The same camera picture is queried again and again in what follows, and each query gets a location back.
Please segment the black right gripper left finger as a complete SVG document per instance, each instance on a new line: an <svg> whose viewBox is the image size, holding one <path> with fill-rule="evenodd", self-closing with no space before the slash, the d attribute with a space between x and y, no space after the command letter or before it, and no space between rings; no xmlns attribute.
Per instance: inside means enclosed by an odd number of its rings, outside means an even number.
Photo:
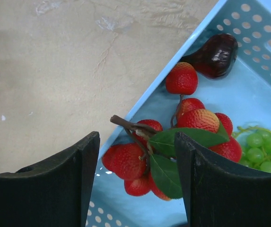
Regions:
<svg viewBox="0 0 271 227"><path fill-rule="evenodd" d="M100 135L14 173L0 174L0 227L83 227L91 198Z"/></svg>

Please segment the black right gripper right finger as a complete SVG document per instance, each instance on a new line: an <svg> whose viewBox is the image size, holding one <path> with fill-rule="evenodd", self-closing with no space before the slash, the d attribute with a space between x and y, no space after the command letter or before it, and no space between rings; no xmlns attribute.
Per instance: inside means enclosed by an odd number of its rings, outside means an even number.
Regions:
<svg viewBox="0 0 271 227"><path fill-rule="evenodd" d="M271 174L235 163L175 134L189 227L271 227Z"/></svg>

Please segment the light blue plastic basket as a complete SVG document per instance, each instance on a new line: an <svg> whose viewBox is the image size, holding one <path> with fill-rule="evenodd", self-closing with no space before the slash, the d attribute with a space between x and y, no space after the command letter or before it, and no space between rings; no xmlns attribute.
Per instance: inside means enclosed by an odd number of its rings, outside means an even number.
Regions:
<svg viewBox="0 0 271 227"><path fill-rule="evenodd" d="M215 112L227 114L234 126L259 125L271 130L271 0L220 0L165 66L126 120L144 118L169 127L178 97L165 90L165 76L182 55L200 48L210 37L228 33L239 44L227 77L199 77L194 96ZM177 227L187 222L183 197L164 201L152 192L128 195L123 181L97 164L87 213L88 227Z"/></svg>

